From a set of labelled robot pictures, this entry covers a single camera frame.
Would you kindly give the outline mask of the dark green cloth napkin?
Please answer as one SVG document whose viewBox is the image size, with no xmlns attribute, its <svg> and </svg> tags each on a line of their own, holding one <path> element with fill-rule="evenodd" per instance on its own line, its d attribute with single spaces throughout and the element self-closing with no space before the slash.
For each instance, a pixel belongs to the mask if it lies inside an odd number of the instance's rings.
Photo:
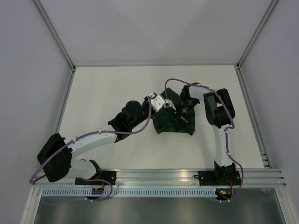
<svg viewBox="0 0 299 224">
<path fill-rule="evenodd" d="M 168 99 L 174 103 L 176 109 L 187 100 L 186 98 L 181 98 L 179 94 L 169 87 L 166 91 L 161 93 L 161 96 L 168 96 Z M 158 134 L 187 133 L 189 135 L 193 135 L 195 131 L 195 119 L 193 121 L 190 120 L 189 124 L 186 124 L 176 116 L 175 111 L 171 108 L 162 109 L 160 112 L 153 115 L 152 119 L 155 130 Z"/>
</svg>

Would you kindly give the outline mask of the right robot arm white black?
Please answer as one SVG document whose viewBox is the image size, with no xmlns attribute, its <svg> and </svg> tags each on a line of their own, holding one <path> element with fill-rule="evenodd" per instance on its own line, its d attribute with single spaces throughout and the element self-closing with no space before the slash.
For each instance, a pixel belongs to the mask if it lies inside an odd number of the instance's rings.
<svg viewBox="0 0 299 224">
<path fill-rule="evenodd" d="M 230 155 L 230 131 L 235 125 L 235 110 L 227 89 L 212 90 L 199 83 L 187 84 L 180 97 L 184 101 L 175 111 L 175 131 L 182 132 L 192 124 L 189 114 L 200 102 L 204 103 L 208 123 L 212 126 L 216 157 L 212 171 L 199 171 L 194 178 L 201 186 L 239 185 L 240 175 Z"/>
</svg>

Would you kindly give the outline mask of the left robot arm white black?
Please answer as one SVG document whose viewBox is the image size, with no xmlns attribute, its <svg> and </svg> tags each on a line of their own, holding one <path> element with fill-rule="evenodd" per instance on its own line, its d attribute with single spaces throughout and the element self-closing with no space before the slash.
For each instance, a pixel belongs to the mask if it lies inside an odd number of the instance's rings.
<svg viewBox="0 0 299 224">
<path fill-rule="evenodd" d="M 98 130 L 81 136 L 62 137 L 59 133 L 50 136 L 37 160 L 49 182 L 57 182 L 65 177 L 88 181 L 92 185 L 101 182 L 102 170 L 94 160 L 77 160 L 79 155 L 97 147 L 113 144 L 134 134 L 133 129 L 142 122 L 149 123 L 152 104 L 145 100 L 142 104 L 129 101 L 114 119 Z"/>
</svg>

